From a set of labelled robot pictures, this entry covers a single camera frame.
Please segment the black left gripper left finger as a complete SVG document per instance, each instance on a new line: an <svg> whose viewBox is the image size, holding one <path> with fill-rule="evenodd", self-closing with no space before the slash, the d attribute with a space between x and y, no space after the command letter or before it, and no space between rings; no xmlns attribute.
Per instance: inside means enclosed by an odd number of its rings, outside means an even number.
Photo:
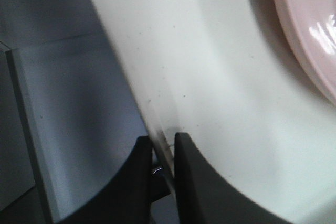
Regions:
<svg viewBox="0 0 336 224"><path fill-rule="evenodd" d="M152 143L138 137L106 187L61 223L149 223Z"/></svg>

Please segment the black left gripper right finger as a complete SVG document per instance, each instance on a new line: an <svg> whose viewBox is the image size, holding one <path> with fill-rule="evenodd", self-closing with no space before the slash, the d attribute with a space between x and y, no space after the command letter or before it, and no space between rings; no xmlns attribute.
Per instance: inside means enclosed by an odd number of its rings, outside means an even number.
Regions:
<svg viewBox="0 0 336 224"><path fill-rule="evenodd" d="M222 178L187 133L175 135L174 174L180 223L286 223Z"/></svg>

